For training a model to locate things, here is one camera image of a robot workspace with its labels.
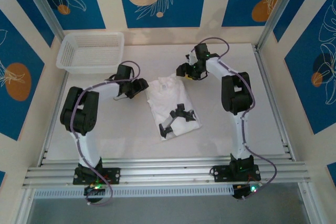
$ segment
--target metal vent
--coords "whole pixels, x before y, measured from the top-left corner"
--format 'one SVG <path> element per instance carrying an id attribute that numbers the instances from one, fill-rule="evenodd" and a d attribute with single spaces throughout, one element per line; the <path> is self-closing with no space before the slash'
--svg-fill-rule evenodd
<path id="1" fill-rule="evenodd" d="M 38 189 L 35 192 L 35 199 L 73 199 L 84 198 L 83 188 L 74 189 Z M 211 186 L 160 186 L 160 187 L 115 187 L 113 188 L 114 198 L 130 197 L 172 197 L 172 196 L 206 196 L 206 195 L 233 195 L 232 185 L 211 185 Z M 106 193 L 99 193 L 90 198 L 109 197 L 110 190 Z"/>

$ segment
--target white table surface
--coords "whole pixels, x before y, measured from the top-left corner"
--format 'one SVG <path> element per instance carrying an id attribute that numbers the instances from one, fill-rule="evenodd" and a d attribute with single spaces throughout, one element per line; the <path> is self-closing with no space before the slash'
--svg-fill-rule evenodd
<path id="1" fill-rule="evenodd" d="M 148 82 L 174 73 L 185 62 L 194 45 L 126 46 L 123 60 L 134 60 L 141 67 L 140 77 Z M 208 45 L 219 55 L 225 45 Z M 249 114 L 249 146 L 258 154 L 284 154 L 251 44 L 230 44 L 224 61 L 239 72 L 248 72 L 256 98 Z M 86 88 L 110 74 L 70 74 L 61 108 L 72 86 Z M 99 104 L 96 127 L 97 146 L 103 158 L 178 158 L 229 155 L 232 151 L 231 114 L 221 104 L 221 83 L 211 74 L 203 81 L 183 79 L 203 126 L 193 132 L 162 142 L 146 95 L 133 99 L 106 100 Z M 47 159 L 78 159 L 75 143 L 58 119 L 48 148 Z"/>

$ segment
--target white robotic arm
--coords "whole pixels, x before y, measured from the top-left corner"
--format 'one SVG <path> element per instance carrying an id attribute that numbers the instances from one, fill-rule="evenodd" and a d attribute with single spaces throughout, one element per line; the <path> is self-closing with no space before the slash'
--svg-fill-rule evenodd
<path id="1" fill-rule="evenodd" d="M 206 71 L 212 73 L 218 80 L 222 80 L 222 77 L 225 76 L 234 76 L 230 71 L 226 68 L 223 68 L 218 63 L 217 58 L 211 58 L 206 61 Z M 243 141 L 243 133 L 242 133 L 242 116 L 245 111 L 240 111 L 236 115 L 232 115 L 232 126 L 233 126 L 233 150 L 232 154 L 235 158 L 248 158 L 250 156 L 250 152 L 246 150 L 245 143 Z M 245 139 L 246 144 L 248 144 L 248 112 L 244 114 L 244 128 L 245 128 Z"/>
<path id="2" fill-rule="evenodd" d="M 248 144 L 248 128 L 246 112 L 251 105 L 251 97 L 247 92 L 244 84 L 237 78 L 233 69 L 223 67 L 218 61 L 217 54 L 210 54 L 206 44 L 198 44 L 195 50 L 187 55 L 188 63 L 178 67 L 176 74 L 178 76 L 187 76 L 189 79 L 202 80 L 202 73 L 211 73 L 219 81 L 222 82 L 222 105 L 226 111 L 232 113 L 233 126 L 233 151 L 235 158 L 248 158 L 250 152 L 246 150 L 245 145 Z M 249 84 L 247 73 L 241 73 Z M 244 116 L 245 140 L 242 132 L 242 117 Z"/>
<path id="3" fill-rule="evenodd" d="M 103 85 L 95 88 L 95 92 L 99 93 L 98 102 L 101 103 L 104 100 L 111 99 L 117 97 L 119 95 L 120 86 L 117 83 L 111 83 L 108 85 Z M 88 165 L 84 162 L 85 160 L 92 166 L 96 167 L 100 161 L 100 155 L 97 149 L 96 144 L 96 131 L 87 132 L 85 135 L 77 134 L 78 138 L 75 137 L 73 133 L 70 133 L 76 144 L 79 142 L 80 149 L 82 155 L 79 155 L 79 164 L 83 167 L 88 167 Z"/>

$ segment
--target white cloth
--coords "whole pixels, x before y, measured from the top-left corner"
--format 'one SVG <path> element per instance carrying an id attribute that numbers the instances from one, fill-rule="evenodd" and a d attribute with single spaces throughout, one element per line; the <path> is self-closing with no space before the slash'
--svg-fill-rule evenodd
<path id="1" fill-rule="evenodd" d="M 159 124 L 166 121 L 170 116 L 170 112 L 177 109 L 178 104 L 183 103 L 185 111 L 193 110 L 195 113 L 194 118 L 196 121 L 186 122 L 185 118 L 177 117 L 171 124 L 174 134 L 168 134 L 166 138 L 161 136 L 161 140 L 164 141 L 182 135 L 202 126 L 191 104 L 190 98 L 186 93 L 183 82 L 178 79 L 175 74 L 169 77 L 159 78 L 148 84 L 149 87 L 145 92 L 159 133 Z"/>

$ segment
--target wire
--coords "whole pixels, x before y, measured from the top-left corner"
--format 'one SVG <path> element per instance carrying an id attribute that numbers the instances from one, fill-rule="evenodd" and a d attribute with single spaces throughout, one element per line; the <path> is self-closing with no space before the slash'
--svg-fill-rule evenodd
<path id="1" fill-rule="evenodd" d="M 211 176 L 215 176 L 215 173 L 212 172 L 213 170 L 214 170 L 214 168 L 212 167 L 212 168 L 210 169 L 210 171 L 209 171 L 209 175 L 211 175 Z"/>
<path id="2" fill-rule="evenodd" d="M 244 123 L 244 119 L 245 119 L 245 115 L 249 112 L 249 111 L 251 111 L 255 106 L 256 106 L 256 100 L 255 100 L 255 97 L 254 97 L 254 95 L 253 95 L 253 92 L 252 92 L 252 89 L 251 89 L 251 87 L 248 85 L 248 83 L 246 82 L 246 80 L 238 73 L 238 72 L 236 72 L 236 71 L 234 71 L 234 70 L 232 70 L 228 65 L 226 65 L 226 64 L 224 64 L 222 61 L 221 61 L 221 58 L 224 56 L 224 55 L 226 55 L 228 52 L 229 52 L 229 50 L 230 50 L 230 46 L 229 46 L 229 44 L 228 44 L 228 42 L 226 41 L 226 40 L 224 40 L 224 39 L 222 39 L 222 38 L 219 38 L 219 37 L 209 37 L 209 38 L 206 38 L 206 39 L 203 39 L 200 43 L 203 43 L 204 41 L 206 41 L 206 40 L 209 40 L 209 39 L 218 39 L 218 40 L 220 40 L 220 41 L 222 41 L 222 42 L 224 42 L 225 44 L 226 44 L 226 46 L 227 46 L 227 50 L 223 53 L 223 54 L 221 54 L 219 57 L 218 57 L 218 63 L 222 66 L 222 67 L 224 67 L 229 73 L 232 73 L 232 74 L 234 74 L 234 75 L 236 75 L 242 82 L 243 82 L 243 84 L 246 86 L 246 88 L 247 88 L 247 90 L 248 90 L 248 92 L 249 92 L 249 94 L 251 95 L 251 97 L 252 97 L 252 105 L 251 105 L 251 107 L 249 108 L 249 109 L 247 109 L 243 114 L 242 114 L 242 117 L 241 117 L 241 132 L 242 132 L 242 135 L 243 135 L 243 145 L 245 146 L 245 148 L 246 148 L 246 150 L 247 151 L 249 151 L 252 155 L 254 155 L 254 156 L 256 156 L 256 157 L 258 157 L 258 158 L 260 158 L 260 159 L 262 159 L 262 160 L 264 160 L 264 161 L 266 161 L 266 162 L 268 162 L 271 166 L 273 166 L 273 168 L 274 168 L 274 175 L 273 175 L 273 177 L 269 180 L 269 181 L 267 181 L 265 184 L 263 184 L 257 191 L 260 191 L 261 189 L 263 189 L 263 188 L 265 188 L 266 186 L 268 186 L 274 179 L 275 179 L 275 177 L 277 176 L 277 174 L 278 174 L 278 170 L 277 170 L 277 167 L 276 167 L 276 165 L 271 161 L 271 160 L 269 160 L 269 159 L 267 159 L 267 158 L 265 158 L 265 157 L 262 157 L 262 156 L 260 156 L 259 154 L 256 154 L 255 152 L 253 152 L 253 151 L 251 151 L 251 149 L 247 146 L 247 143 L 246 143 L 246 137 L 245 137 L 245 123 Z M 247 197 L 245 197 L 244 199 L 247 199 L 247 198 L 249 198 L 249 197 L 251 197 L 252 195 L 254 195 L 254 194 L 250 194 L 250 195 L 248 195 Z"/>
<path id="3" fill-rule="evenodd" d="M 105 81 L 112 81 L 115 78 L 116 74 L 111 75 L 108 79 L 106 79 Z"/>
<path id="4" fill-rule="evenodd" d="M 204 80 L 204 79 L 207 78 L 207 77 L 208 77 L 208 71 L 206 71 L 206 72 L 205 72 L 205 76 L 202 77 L 202 78 L 200 78 L 200 79 L 198 79 L 198 81 L 202 81 L 202 80 Z"/>
<path id="5" fill-rule="evenodd" d="M 240 189 L 244 189 L 244 188 L 247 188 L 247 187 L 250 187 L 250 186 L 245 185 L 245 186 L 241 186 L 241 187 L 239 187 L 239 188 L 234 188 L 233 190 L 234 190 L 234 191 L 235 191 L 235 190 L 240 190 Z"/>
<path id="6" fill-rule="evenodd" d="M 226 40 L 224 40 L 224 39 L 222 39 L 222 38 L 219 38 L 219 37 L 208 37 L 208 38 L 203 39 L 203 40 L 202 40 L 200 43 L 198 43 L 198 44 L 201 44 L 201 43 L 203 43 L 203 42 L 205 42 L 205 41 L 207 41 L 207 40 L 209 40 L 209 39 L 219 39 L 220 41 L 224 42 L 224 43 L 226 44 L 226 46 L 227 46 L 227 50 L 226 50 L 223 54 L 221 54 L 221 55 L 218 57 L 218 59 L 220 59 L 222 56 L 226 55 L 226 54 L 229 52 L 229 50 L 230 50 L 230 45 L 229 45 L 229 43 L 228 43 Z"/>
<path id="7" fill-rule="evenodd" d="M 70 119 L 70 130 L 71 130 L 71 132 L 72 132 L 72 134 L 75 136 L 75 138 L 76 138 L 76 144 L 77 144 L 77 150 L 78 150 L 78 153 L 79 153 L 79 156 L 83 159 L 83 161 L 84 161 L 84 163 L 108 186 L 108 188 L 111 190 L 111 196 L 110 196 L 110 198 L 107 200 L 107 201 L 105 201 L 105 202 L 103 202 L 103 203 L 99 203 L 99 204 L 92 204 L 92 203 L 90 203 L 89 201 L 88 201 L 88 199 L 86 199 L 87 200 L 87 202 L 88 202 L 88 204 L 89 205 L 94 205 L 94 206 L 104 206 L 104 205 L 106 205 L 107 203 L 109 203 L 111 200 L 112 200 L 112 196 L 113 196 L 113 190 L 112 190 L 112 187 L 111 187 L 111 185 L 110 185 L 110 183 L 96 170 L 96 169 L 94 169 L 90 164 L 89 164 L 89 162 L 86 160 L 86 158 L 84 157 L 84 155 L 83 155 L 83 152 L 82 152 L 82 150 L 81 150 L 81 148 L 80 148 L 80 143 L 79 143 L 79 136 L 78 136 L 78 134 L 77 134 L 77 132 L 74 130 L 74 119 L 75 119 L 75 114 L 76 114 L 76 111 L 77 111 L 77 108 L 78 108 L 78 105 L 79 105 L 79 103 L 80 103 L 80 100 L 83 98 L 83 96 L 84 96 L 84 94 L 86 93 L 86 92 L 88 92 L 88 91 L 91 91 L 91 90 L 93 90 L 93 89 L 95 89 L 95 88 L 97 88 L 97 87 L 100 87 L 100 86 L 104 86 L 104 85 L 108 85 L 108 84 L 112 84 L 112 83 L 117 83 L 117 82 L 122 82 L 122 81 L 133 81 L 134 79 L 136 79 L 136 78 L 138 78 L 139 77 L 139 75 L 140 75 L 140 66 L 136 63 L 136 62 L 134 62 L 134 61 L 132 61 L 132 60 L 126 60 L 126 61 L 124 61 L 124 62 L 122 62 L 122 63 L 120 63 L 120 64 L 124 64 L 124 63 L 132 63 L 132 64 L 135 64 L 136 66 L 137 66 L 137 68 L 138 68 L 138 70 L 139 70 L 139 72 L 138 72 L 138 74 L 137 74 L 137 76 L 135 76 L 135 77 L 133 77 L 133 78 L 131 78 L 131 79 L 125 79 L 125 80 L 111 80 L 111 81 L 109 81 L 109 80 L 106 80 L 105 82 L 102 82 L 102 83 L 99 83 L 99 84 L 96 84 L 96 85 L 93 85 L 93 86 L 91 86 L 91 87 L 89 87 L 89 88 L 86 88 L 85 90 L 83 90 L 82 92 L 81 92 L 81 94 L 79 95 L 79 97 L 78 97 L 78 99 L 77 99 L 77 101 L 76 101 L 76 104 L 75 104 L 75 108 L 74 108 L 74 110 L 73 110 L 73 112 L 72 112 L 72 115 L 71 115 L 71 119 Z"/>
<path id="8" fill-rule="evenodd" d="M 247 186 L 247 185 L 248 185 L 248 183 L 250 183 L 250 180 L 251 180 L 251 176 L 250 176 L 250 175 L 248 175 L 248 181 L 247 181 L 247 183 L 246 183 L 246 185 L 245 185 L 245 186 Z"/>

